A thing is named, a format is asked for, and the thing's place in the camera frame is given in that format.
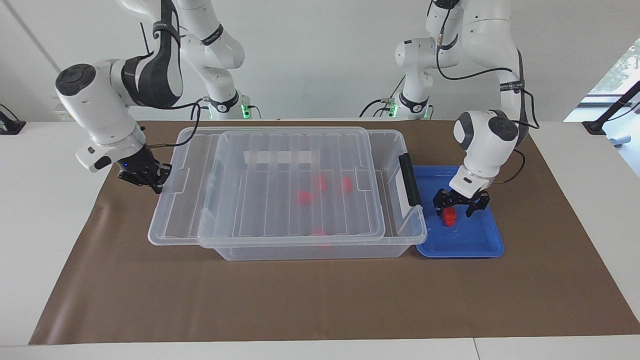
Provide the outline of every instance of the brown mat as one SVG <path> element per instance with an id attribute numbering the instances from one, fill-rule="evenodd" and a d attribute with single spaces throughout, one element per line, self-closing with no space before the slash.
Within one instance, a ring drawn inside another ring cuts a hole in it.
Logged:
<path id="1" fill-rule="evenodd" d="M 158 143 L 189 124 L 145 125 Z M 464 156 L 452 122 L 323 125 L 398 129 L 416 165 Z M 640 334 L 533 141 L 521 149 L 522 175 L 490 189 L 506 247 L 491 260 L 426 259 L 412 247 L 398 259 L 228 262 L 197 246 L 155 247 L 157 196 L 112 169 L 30 344 Z"/>

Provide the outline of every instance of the blue plastic tray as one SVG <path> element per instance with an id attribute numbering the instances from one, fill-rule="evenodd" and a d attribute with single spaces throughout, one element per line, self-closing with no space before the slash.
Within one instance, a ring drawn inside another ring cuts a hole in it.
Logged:
<path id="1" fill-rule="evenodd" d="M 490 207 L 476 211 L 467 218 L 466 206 L 456 206 L 456 225 L 448 227 L 433 207 L 433 197 L 440 189 L 451 189 L 449 181 L 458 171 L 452 166 L 415 166 L 415 180 L 427 223 L 427 241 L 418 251 L 427 258 L 497 258 L 504 253 L 504 244 Z"/>

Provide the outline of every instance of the white table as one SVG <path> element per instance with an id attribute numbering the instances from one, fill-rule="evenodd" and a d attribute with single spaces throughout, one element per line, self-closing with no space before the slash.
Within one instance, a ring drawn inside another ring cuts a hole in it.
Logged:
<path id="1" fill-rule="evenodd" d="M 531 134 L 640 318 L 640 178 L 606 138 L 580 124 L 543 123 Z M 640 336 L 26 347 L 106 178 L 107 171 L 92 174 L 74 157 L 86 137 L 71 122 L 34 122 L 19 136 L 0 136 L 0 359 L 640 357 Z"/>

